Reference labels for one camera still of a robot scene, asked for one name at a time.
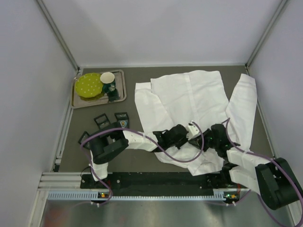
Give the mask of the white shirt garment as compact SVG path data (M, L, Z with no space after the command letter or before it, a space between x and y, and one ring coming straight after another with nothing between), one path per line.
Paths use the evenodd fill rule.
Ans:
M195 122L205 131L229 120L228 135L243 150L251 146L257 89L241 74L232 96L226 96L218 71L196 70L165 75L135 86L135 104L144 132L169 130Z

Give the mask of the round clear blue brooch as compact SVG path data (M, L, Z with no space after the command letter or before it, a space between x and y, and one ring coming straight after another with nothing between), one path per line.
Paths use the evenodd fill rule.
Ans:
M128 123L127 123L127 121L120 121L120 125L122 128L127 128Z

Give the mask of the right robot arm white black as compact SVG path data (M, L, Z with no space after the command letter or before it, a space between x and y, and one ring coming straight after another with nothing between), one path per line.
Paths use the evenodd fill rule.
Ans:
M191 122L187 130L191 145L203 151L212 148L227 162L222 168L225 181L256 192L270 209L276 210L302 199L303 189L284 158L270 159L244 152L231 140L224 124L214 124L200 132L197 124Z

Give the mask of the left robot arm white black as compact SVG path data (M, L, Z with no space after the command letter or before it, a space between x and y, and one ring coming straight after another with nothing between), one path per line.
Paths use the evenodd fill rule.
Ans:
M107 178L108 163L126 149L141 149L152 153L163 153L171 147L180 148L188 142L189 129L178 124L170 130L143 133L117 129L113 123L91 135L87 143L92 158L94 181Z

